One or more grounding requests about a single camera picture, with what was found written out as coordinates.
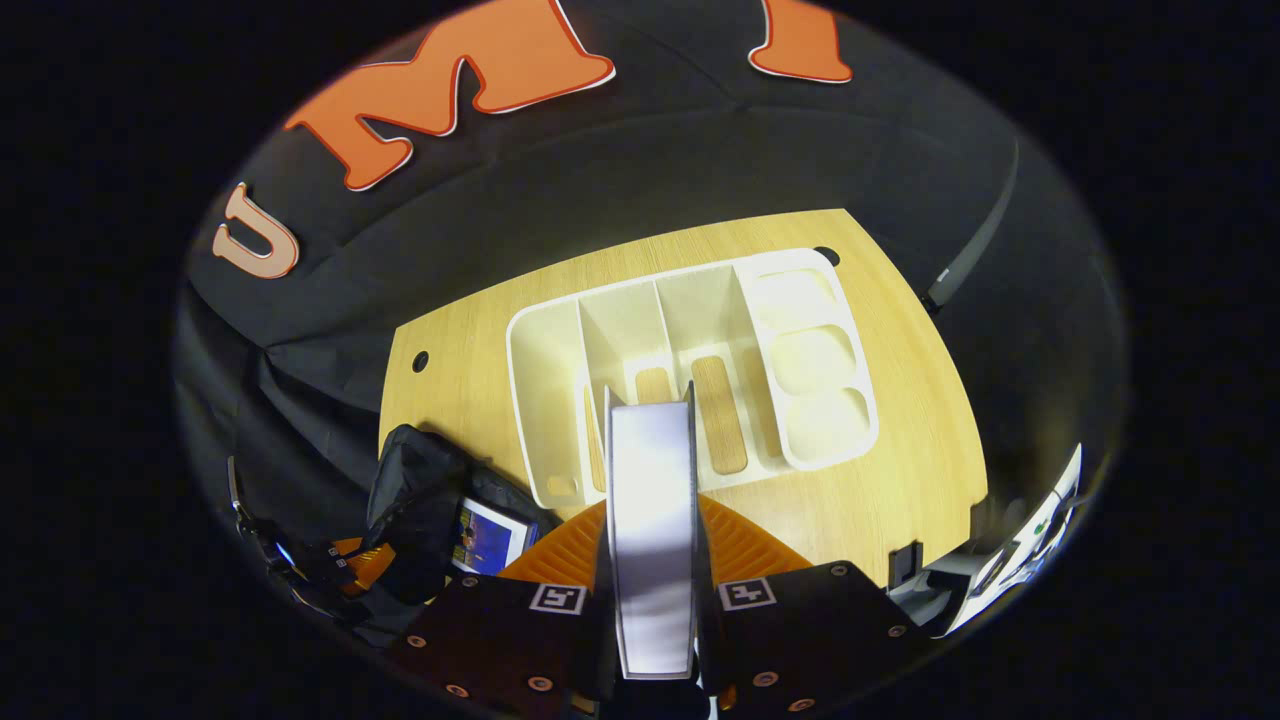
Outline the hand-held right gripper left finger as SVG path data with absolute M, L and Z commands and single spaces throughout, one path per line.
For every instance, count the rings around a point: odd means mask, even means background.
M 572 698 L 612 700 L 605 515 L 602 502 L 577 512 L 500 575 L 460 575 L 390 643 L 389 665 L 492 716 L 566 716 Z

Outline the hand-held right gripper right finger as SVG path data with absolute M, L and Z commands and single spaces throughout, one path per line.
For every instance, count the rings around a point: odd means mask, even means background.
M 923 665 L 931 637 L 849 561 L 814 565 L 698 502 L 696 666 L 716 716 L 819 716 Z

